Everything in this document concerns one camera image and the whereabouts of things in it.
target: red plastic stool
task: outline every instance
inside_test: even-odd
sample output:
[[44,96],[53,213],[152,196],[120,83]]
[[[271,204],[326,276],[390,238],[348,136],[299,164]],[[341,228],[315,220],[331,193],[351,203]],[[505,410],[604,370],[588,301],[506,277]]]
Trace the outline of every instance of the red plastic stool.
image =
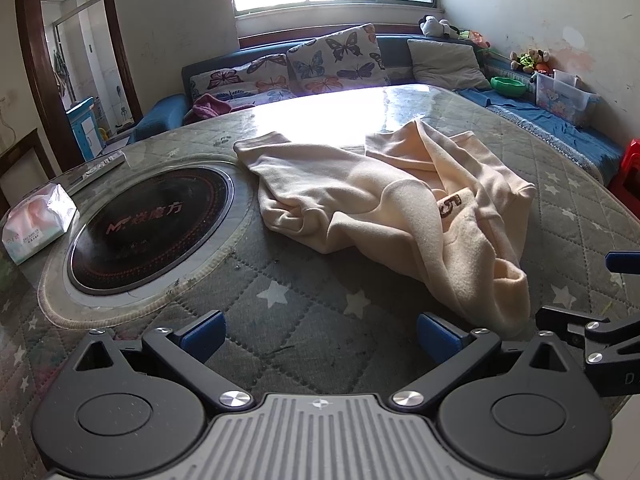
[[632,140],[626,147],[609,191],[640,219],[640,139]]

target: sofa armrest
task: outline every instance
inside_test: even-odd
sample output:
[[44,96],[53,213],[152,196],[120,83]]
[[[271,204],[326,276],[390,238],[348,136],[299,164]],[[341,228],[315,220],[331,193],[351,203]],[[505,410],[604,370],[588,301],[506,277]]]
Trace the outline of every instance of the sofa armrest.
[[128,144],[179,128],[182,126],[182,118],[189,109],[189,100],[184,94],[175,94],[160,99],[143,119],[131,129]]

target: beige garment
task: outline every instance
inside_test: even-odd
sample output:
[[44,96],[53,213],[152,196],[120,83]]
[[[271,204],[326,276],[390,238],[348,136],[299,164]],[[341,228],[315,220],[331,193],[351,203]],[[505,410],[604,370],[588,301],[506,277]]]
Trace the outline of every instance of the beige garment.
[[367,136],[366,156],[276,132],[234,149],[260,176],[269,229],[320,253],[355,245],[503,336],[529,319],[518,261],[535,188],[472,132],[449,139],[415,120]]

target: plastic tissue packaging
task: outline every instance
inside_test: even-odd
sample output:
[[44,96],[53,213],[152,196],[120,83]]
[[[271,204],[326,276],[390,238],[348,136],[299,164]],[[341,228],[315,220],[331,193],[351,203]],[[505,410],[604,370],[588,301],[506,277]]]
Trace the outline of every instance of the plastic tissue packaging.
[[47,184],[28,196],[9,213],[2,243],[16,264],[66,233],[76,204],[60,184]]

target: door frame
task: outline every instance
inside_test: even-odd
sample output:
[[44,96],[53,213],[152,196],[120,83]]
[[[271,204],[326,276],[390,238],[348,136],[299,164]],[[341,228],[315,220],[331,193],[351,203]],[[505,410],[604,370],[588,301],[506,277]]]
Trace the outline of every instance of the door frame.
[[[115,0],[103,1],[122,88],[127,97],[131,115],[138,122],[142,119],[142,110],[122,43]],[[84,158],[58,95],[58,85],[44,34],[40,0],[15,0],[15,14],[24,68],[44,133],[49,139],[60,169],[68,171],[84,163]]]

